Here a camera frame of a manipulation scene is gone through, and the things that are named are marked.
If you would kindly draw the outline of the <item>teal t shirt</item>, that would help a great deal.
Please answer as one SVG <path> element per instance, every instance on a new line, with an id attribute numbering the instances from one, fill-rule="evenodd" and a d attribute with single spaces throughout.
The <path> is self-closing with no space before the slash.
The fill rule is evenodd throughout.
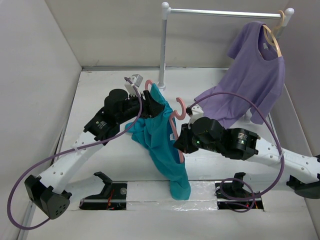
<path id="1" fill-rule="evenodd" d="M 130 127 L 125 125 L 131 139 L 149 151 L 158 171 L 169 180 L 170 194 L 175 200 L 188 200 L 191 194 L 185 163 L 180 161 L 179 151 L 174 147 L 170 124 L 172 108 L 154 83 L 150 89 L 151 97 L 164 105 L 164 110 L 155 118 L 140 118 Z"/>

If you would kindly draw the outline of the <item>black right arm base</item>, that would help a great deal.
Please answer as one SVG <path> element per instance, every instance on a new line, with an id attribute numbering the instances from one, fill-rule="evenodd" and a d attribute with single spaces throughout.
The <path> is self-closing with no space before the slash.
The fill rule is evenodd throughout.
<path id="1" fill-rule="evenodd" d="M 221 182 L 218 181 L 215 183 L 215 193 L 214 195 L 217 198 L 217 209 L 218 210 L 232 210 L 234 212 L 244 212 L 252 206 L 252 210 L 263 210 L 263 202 L 261 198 L 257 198 L 253 204 L 253 200 L 247 201 L 239 201 L 229 199 L 225 195 L 221 193 L 220 190 Z M 222 185 L 223 191 L 230 197 L 243 199 L 253 195 L 253 192 L 250 191 L 249 188 L 245 189 L 244 184 L 232 180 L 232 181 L 225 181 Z"/>

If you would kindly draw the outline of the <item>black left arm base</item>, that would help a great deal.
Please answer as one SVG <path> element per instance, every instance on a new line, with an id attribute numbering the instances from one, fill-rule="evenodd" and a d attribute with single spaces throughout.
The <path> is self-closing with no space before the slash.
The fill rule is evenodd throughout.
<path id="1" fill-rule="evenodd" d="M 91 193 L 82 198 L 79 208 L 81 210 L 126 210 L 128 183 L 126 181 L 114 182 L 101 171 L 93 175 L 98 179 L 98 183 L 102 183 L 101 190 L 99 187 L 97 193 Z"/>

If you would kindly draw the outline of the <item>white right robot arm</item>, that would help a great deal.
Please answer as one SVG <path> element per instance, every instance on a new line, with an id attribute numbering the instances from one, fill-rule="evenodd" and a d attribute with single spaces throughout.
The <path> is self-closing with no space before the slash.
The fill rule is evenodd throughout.
<path id="1" fill-rule="evenodd" d="M 244 128 L 225 129 L 217 120 L 201 117 L 183 124 L 173 146 L 185 154 L 198 149 L 221 154 L 231 160 L 280 168 L 279 184 L 307 199 L 320 197 L 320 158 L 279 148 Z"/>

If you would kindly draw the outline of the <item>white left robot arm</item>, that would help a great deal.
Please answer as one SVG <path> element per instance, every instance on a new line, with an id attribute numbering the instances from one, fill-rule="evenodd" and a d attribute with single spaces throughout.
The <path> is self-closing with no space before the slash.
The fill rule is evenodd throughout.
<path id="1" fill-rule="evenodd" d="M 113 89 L 104 100 L 104 106 L 84 126 L 71 153 L 63 155 L 38 176 L 29 175 L 24 185 L 30 200 L 50 220 L 61 216 L 70 205 L 72 193 L 66 186 L 97 151 L 107 144 L 107 139 L 120 132 L 120 125 L 133 119 L 153 119 L 164 110 L 148 90 L 142 96 L 133 96 L 123 89 Z"/>

